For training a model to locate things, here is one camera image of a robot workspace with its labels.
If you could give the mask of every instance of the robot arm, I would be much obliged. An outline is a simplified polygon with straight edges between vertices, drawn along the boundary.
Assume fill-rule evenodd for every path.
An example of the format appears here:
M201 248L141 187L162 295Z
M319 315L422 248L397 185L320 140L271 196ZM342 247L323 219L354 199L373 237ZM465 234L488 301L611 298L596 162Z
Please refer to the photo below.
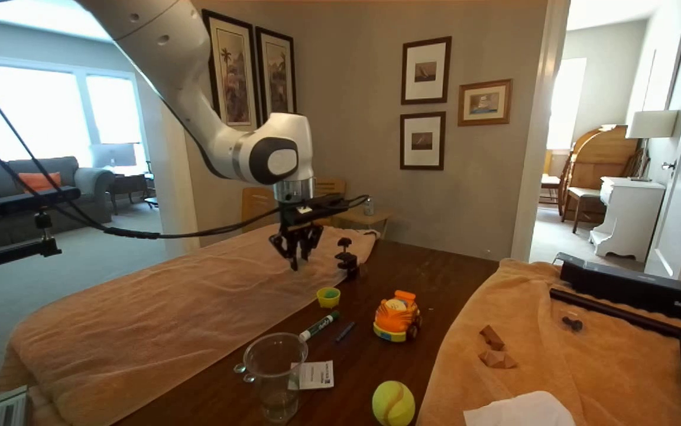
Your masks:
M198 146L209 174L225 181L274 185L278 205L311 199L311 140L305 117L271 115L255 133L220 122L201 76L209 39L189 0L79 0L148 79Z

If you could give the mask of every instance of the yellow ball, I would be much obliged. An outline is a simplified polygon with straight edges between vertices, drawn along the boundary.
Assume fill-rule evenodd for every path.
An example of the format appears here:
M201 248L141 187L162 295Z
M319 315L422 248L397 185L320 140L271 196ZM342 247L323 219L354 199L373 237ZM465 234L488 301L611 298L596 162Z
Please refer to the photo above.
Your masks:
M414 394L402 381L382 381L371 396L371 413L382 426L406 426L416 415Z

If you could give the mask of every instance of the lamp shade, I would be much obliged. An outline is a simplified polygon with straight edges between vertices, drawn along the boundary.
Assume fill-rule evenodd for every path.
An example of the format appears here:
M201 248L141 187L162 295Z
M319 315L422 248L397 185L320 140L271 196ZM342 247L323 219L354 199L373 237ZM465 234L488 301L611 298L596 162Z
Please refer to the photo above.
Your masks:
M636 111L623 137L670 137L675 117L675 111Z

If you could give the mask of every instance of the white cloth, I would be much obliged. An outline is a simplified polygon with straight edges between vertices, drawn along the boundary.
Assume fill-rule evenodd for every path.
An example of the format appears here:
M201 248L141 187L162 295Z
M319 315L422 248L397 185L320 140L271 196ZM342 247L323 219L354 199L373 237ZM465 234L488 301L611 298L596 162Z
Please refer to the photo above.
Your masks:
M573 426L572 415L545 392L523 394L464 413L465 426Z

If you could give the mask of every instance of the white cabinet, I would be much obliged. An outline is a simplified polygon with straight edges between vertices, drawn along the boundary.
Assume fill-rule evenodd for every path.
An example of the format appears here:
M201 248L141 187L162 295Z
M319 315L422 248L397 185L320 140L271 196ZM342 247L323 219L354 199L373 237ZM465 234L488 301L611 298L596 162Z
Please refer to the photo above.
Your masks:
M646 264L663 187L631 179L602 179L604 220L590 230L596 257L634 257Z

